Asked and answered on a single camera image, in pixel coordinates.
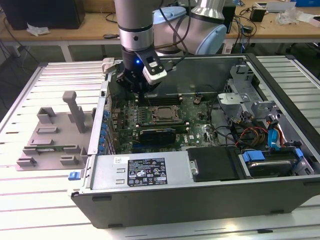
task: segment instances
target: floor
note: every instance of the floor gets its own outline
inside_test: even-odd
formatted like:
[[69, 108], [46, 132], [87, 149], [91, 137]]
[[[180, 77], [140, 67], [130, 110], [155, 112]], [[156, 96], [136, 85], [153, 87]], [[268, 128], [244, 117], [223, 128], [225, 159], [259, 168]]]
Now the floor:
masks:
[[[274, 56], [278, 46], [273, 43], [256, 44], [254, 47], [249, 47], [247, 53], [253, 53], [256, 56]], [[285, 45], [281, 55], [287, 54], [285, 50], [288, 46], [289, 44]], [[105, 46], [105, 48], [108, 57], [121, 57], [120, 45]], [[64, 56], [58, 46], [33, 46], [27, 49], [39, 62], [64, 62]], [[72, 46], [71, 52], [75, 61], [99, 61], [103, 58], [99, 45]], [[20, 48], [19, 58], [10, 57], [0, 66], [0, 120], [6, 115], [37, 68], [38, 64], [26, 53], [23, 48]], [[236, 47], [234, 53], [240, 53], [240, 47]], [[315, 49], [299, 43], [292, 48], [291, 54], [317, 78], [320, 78], [320, 57]]]

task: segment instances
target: power supply label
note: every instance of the power supply label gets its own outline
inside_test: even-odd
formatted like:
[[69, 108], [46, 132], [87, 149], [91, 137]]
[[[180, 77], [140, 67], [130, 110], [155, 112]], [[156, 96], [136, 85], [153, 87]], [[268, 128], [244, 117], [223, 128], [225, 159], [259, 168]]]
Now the power supply label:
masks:
[[128, 160], [129, 187], [168, 184], [164, 158]]

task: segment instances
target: desk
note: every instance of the desk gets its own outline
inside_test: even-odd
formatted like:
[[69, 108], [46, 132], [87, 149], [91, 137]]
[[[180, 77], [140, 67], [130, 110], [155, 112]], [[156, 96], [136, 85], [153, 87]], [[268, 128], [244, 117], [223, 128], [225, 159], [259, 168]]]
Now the desk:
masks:
[[[319, 127], [318, 121], [314, 120], [320, 119], [320, 112], [311, 109], [314, 105], [305, 103], [317, 103], [317, 98], [303, 99], [308, 95], [320, 94], [320, 86], [314, 83], [314, 77], [298, 62], [284, 56], [258, 59], [301, 112], [315, 127]], [[55, 113], [69, 112], [62, 100], [66, 90], [76, 91], [77, 101], [84, 112], [97, 106], [100, 82], [105, 79], [101, 63], [63, 62], [38, 67], [0, 123], [1, 240], [17, 240], [21, 236], [26, 240], [138, 240], [179, 236], [174, 239], [293, 240], [320, 237], [320, 196], [311, 198], [287, 214], [96, 229], [68, 196], [68, 191], [78, 189], [81, 184], [79, 181], [68, 181], [72, 170], [16, 171], [16, 160], [38, 123], [40, 107], [51, 106]], [[285, 68], [287, 76], [296, 77], [281, 77], [275, 65], [279, 69]], [[263, 91], [271, 100], [268, 91]], [[258, 232], [263, 229], [269, 230], [269, 233]]]
[[[277, 0], [265, 0], [264, 2], [276, 2]], [[251, 7], [256, 0], [244, 0], [245, 6], [238, 6], [236, 14], [241, 10]], [[298, 10], [314, 15], [320, 15], [320, 7], [298, 7]], [[250, 43], [315, 43], [320, 41], [320, 28], [309, 23], [300, 21], [298, 24], [279, 25], [276, 23], [277, 13], [268, 13], [262, 22], [255, 22], [257, 26], [256, 34], [250, 39]], [[243, 15], [249, 18], [250, 13]], [[243, 25], [253, 26], [252, 23], [241, 19]], [[233, 24], [230, 33], [224, 41], [223, 53], [229, 54], [238, 36], [238, 27]]]
[[[236, 8], [236, 13], [242, 9], [251, 7], [256, 0], [244, 0], [245, 6]], [[299, 10], [320, 14], [320, 7], [299, 7]], [[269, 13], [264, 16], [261, 23], [256, 23], [257, 32], [251, 38], [251, 43], [312, 43], [320, 42], [320, 28], [316, 28], [309, 23], [279, 25], [275, 21], [276, 14]], [[243, 19], [243, 24], [251, 25]], [[120, 44], [119, 39], [103, 39], [104, 34], [119, 34], [118, 25], [106, 22], [100, 13], [87, 13], [79, 29], [51, 29], [51, 33], [42, 36], [32, 36], [25, 30], [15, 31], [10, 27], [12, 34], [24, 46], [60, 46], [66, 62], [73, 61], [69, 46], [72, 45], [113, 45]], [[232, 25], [231, 31], [224, 40], [223, 53], [230, 54], [233, 44], [238, 36], [238, 28]], [[3, 25], [3, 16], [0, 17], [0, 39], [6, 46], [16, 46], [17, 42], [9, 35]]]

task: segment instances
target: motherboard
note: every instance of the motherboard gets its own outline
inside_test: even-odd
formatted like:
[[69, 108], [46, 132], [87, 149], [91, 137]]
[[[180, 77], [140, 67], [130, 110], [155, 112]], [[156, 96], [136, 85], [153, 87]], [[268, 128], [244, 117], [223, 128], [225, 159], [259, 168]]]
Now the motherboard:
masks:
[[178, 104], [141, 106], [134, 100], [116, 100], [106, 124], [111, 126], [117, 154], [185, 151], [219, 146], [209, 123], [212, 100], [185, 96]]

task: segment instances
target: computer case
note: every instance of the computer case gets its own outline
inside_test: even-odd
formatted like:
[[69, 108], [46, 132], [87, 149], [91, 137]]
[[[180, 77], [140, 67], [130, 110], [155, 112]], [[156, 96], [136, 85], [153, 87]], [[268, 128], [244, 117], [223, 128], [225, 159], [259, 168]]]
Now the computer case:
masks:
[[27, 23], [49, 29], [78, 29], [85, 19], [83, 0], [0, 0], [14, 30], [27, 29]]

